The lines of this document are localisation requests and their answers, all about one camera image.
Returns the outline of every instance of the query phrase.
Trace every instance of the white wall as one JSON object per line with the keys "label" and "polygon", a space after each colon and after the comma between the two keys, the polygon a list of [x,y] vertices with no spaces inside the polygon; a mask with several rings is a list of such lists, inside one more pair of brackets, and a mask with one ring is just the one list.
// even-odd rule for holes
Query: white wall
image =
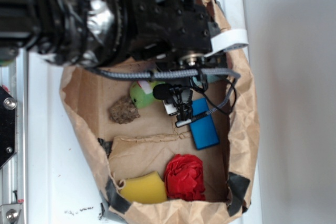
{"label": "white wall", "polygon": [[336,0],[244,0],[264,224],[336,223]]}

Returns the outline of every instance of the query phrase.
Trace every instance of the metal bracket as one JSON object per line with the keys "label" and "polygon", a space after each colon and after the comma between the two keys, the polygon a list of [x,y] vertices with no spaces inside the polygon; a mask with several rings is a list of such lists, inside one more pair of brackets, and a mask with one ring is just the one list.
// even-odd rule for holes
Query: metal bracket
{"label": "metal bracket", "polygon": [[0,87],[0,168],[16,153],[16,100]]}
{"label": "metal bracket", "polygon": [[0,206],[0,224],[24,224],[23,205],[9,204]]}

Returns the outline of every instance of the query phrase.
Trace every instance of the black wire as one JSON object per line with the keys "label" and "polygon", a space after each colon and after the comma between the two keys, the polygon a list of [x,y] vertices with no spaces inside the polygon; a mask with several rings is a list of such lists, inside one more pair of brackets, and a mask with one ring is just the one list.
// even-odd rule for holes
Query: black wire
{"label": "black wire", "polygon": [[225,112],[224,110],[222,110],[221,108],[219,108],[218,106],[216,106],[211,100],[210,98],[205,94],[205,93],[201,93],[204,98],[208,101],[208,103],[211,104],[212,107],[216,108],[218,111],[220,111],[221,113],[223,113],[224,115],[230,115],[233,111],[233,108],[235,107],[236,101],[237,101],[237,90],[235,88],[235,86],[233,85],[232,82],[230,82],[229,80],[226,79],[226,82],[230,84],[230,89],[233,90],[234,94],[235,94],[235,100],[231,106],[231,108],[229,109],[228,112]]}

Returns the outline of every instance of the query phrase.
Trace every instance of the red crumpled paper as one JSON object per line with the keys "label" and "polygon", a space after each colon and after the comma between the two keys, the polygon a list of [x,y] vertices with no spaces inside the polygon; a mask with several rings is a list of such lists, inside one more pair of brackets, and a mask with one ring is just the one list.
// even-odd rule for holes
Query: red crumpled paper
{"label": "red crumpled paper", "polygon": [[167,165],[164,180],[167,196],[170,198],[205,200],[203,162],[194,155],[175,155]]}

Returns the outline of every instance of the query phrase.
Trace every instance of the green toy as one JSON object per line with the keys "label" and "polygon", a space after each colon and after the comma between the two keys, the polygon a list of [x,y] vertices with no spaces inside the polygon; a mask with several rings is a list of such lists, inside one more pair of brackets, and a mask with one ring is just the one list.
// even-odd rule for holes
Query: green toy
{"label": "green toy", "polygon": [[156,85],[163,82],[154,81],[136,81],[132,83],[130,88],[130,96],[134,105],[138,109],[142,109],[151,105],[156,99],[153,96],[153,89]]}

